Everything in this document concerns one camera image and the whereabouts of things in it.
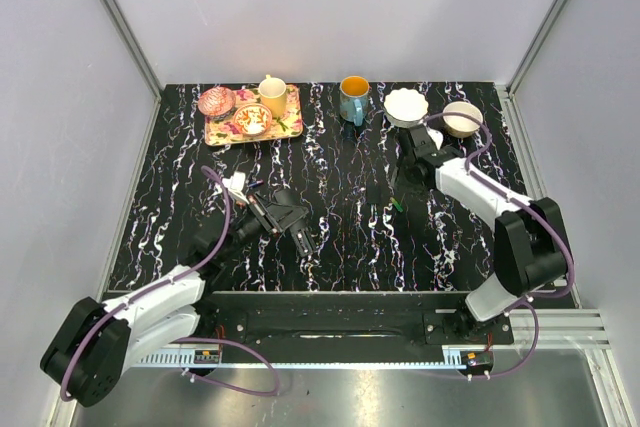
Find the black remote control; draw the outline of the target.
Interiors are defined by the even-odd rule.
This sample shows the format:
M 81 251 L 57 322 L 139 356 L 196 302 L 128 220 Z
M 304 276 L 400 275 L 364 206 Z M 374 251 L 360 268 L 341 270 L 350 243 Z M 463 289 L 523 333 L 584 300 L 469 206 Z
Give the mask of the black remote control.
M 298 253 L 302 257 L 307 257 L 315 252 L 316 245 L 306 226 L 292 225 L 289 231 Z

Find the green AAA battery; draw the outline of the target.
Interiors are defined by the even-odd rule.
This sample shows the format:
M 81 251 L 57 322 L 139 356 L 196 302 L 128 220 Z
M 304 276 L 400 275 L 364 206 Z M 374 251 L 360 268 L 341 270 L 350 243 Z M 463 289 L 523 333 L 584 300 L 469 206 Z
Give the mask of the green AAA battery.
M 391 203 L 398 212 L 404 212 L 402 205 L 397 200 L 391 199 Z

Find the black remote battery cover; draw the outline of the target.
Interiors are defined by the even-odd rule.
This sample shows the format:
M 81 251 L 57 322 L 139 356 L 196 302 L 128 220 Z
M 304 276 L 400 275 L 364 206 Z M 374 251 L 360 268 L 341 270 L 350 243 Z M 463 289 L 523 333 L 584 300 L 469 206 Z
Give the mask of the black remote battery cover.
M 383 191 L 377 182 L 371 182 L 366 188 L 366 200 L 369 205 L 380 206 L 383 203 Z

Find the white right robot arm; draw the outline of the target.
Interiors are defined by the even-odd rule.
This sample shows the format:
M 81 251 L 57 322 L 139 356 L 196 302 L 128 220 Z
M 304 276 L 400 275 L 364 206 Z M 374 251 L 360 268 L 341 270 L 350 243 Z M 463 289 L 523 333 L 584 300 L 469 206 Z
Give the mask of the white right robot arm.
M 471 291 L 445 325 L 465 342 L 486 336 L 500 315 L 526 295 L 573 272 L 559 205 L 532 200 L 501 185 L 421 125 L 398 134 L 396 173 L 414 185 L 454 198 L 493 233 L 493 273 Z

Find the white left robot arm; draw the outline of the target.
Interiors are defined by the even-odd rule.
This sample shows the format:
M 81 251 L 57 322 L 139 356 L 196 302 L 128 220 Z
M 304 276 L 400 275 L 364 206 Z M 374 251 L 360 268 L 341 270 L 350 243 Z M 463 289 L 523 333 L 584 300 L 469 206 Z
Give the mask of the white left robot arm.
M 312 252 L 309 210 L 291 190 L 271 199 L 228 192 L 225 202 L 224 211 L 201 222 L 184 263 L 168 274 L 108 301 L 85 297 L 73 305 L 40 361 L 62 400 L 93 406 L 130 367 L 164 345 L 211 339 L 217 320 L 199 304 L 221 282 L 224 262 L 249 242 L 287 234 L 300 255 Z

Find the white scalloped bowl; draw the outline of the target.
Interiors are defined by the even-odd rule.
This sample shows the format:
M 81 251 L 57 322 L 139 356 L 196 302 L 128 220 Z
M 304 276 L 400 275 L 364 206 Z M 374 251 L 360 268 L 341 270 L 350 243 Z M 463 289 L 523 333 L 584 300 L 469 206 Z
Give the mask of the white scalloped bowl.
M 383 110 L 393 126 L 410 128 L 427 116 L 429 103 L 417 90 L 401 88 L 392 90 L 385 97 Z

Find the cream round bowl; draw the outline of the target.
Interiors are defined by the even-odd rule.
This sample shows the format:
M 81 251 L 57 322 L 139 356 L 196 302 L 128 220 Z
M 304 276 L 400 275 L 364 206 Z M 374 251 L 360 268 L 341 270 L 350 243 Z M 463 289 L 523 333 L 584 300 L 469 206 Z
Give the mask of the cream round bowl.
M 464 139 L 474 135 L 484 122 L 484 116 L 475 105 L 464 102 L 451 102 L 444 107 L 443 118 L 446 131 L 453 137 Z

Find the blue mug orange inside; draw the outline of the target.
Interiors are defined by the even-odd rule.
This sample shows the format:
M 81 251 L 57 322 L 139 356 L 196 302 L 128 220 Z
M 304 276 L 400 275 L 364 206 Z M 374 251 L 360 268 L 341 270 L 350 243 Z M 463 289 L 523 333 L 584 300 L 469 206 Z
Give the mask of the blue mug orange inside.
M 340 83 L 340 115 L 356 127 L 364 123 L 369 104 L 369 83 L 360 76 L 349 76 Z

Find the orange patterned bowl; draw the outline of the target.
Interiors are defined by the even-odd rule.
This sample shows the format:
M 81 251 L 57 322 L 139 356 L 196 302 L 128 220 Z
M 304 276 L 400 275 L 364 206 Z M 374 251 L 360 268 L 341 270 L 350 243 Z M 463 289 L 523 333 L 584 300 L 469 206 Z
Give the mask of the orange patterned bowl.
M 265 134 L 271 126 L 271 111 L 261 103 L 239 107 L 233 116 L 233 124 L 244 136 L 256 137 Z

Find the floral rectangular tray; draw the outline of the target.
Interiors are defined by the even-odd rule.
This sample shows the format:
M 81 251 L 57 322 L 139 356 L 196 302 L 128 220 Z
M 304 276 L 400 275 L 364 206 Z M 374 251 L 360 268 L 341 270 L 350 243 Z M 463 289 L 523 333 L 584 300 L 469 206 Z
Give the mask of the floral rectangular tray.
M 235 106 L 225 118 L 205 117 L 204 143 L 207 146 L 288 139 L 302 134 L 304 126 L 296 86 L 287 85 L 286 108 L 279 118 L 273 117 L 260 103 L 257 88 L 234 90 L 234 94 Z

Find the yellow mug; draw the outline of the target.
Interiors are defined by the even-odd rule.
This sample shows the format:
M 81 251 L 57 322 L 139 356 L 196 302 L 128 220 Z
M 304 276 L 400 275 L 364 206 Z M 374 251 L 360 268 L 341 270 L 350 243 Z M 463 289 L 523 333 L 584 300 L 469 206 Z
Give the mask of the yellow mug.
M 278 77 L 267 74 L 258 86 L 261 103 L 265 105 L 275 118 L 280 118 L 286 111 L 287 84 Z

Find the pink patterned bowl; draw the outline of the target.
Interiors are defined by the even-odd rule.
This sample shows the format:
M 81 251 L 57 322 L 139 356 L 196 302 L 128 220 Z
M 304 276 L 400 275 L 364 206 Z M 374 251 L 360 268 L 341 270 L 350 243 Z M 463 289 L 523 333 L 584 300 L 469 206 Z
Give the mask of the pink patterned bowl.
M 224 120 L 235 109 L 235 92 L 227 87 L 217 86 L 203 92 L 197 102 L 198 110 L 206 117 Z

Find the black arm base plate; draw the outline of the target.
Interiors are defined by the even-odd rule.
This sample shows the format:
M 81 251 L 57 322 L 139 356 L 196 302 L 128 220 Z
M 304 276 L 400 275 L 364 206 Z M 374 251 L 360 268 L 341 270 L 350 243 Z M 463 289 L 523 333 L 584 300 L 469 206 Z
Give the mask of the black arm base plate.
M 214 339 L 249 344 L 265 338 L 399 338 L 418 344 L 514 343 L 504 315 L 473 324 L 465 296 L 447 292 L 214 292 L 196 304 L 193 333 L 172 343 Z

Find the aluminium front rail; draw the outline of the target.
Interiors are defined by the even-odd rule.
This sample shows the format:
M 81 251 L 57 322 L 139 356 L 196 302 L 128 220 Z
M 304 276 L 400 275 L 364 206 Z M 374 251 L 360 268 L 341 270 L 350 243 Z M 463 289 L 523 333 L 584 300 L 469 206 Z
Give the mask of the aluminium front rail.
M 263 368 L 262 355 L 284 369 L 461 370 L 477 368 L 500 351 L 524 355 L 537 336 L 536 349 L 606 350 L 610 347 L 601 317 L 593 310 L 517 310 L 503 317 L 489 340 L 447 338 L 442 315 L 425 315 L 412 339 L 398 333 L 267 334 L 248 341 L 255 352 L 236 346 L 173 344 L 134 363 L 142 368 Z

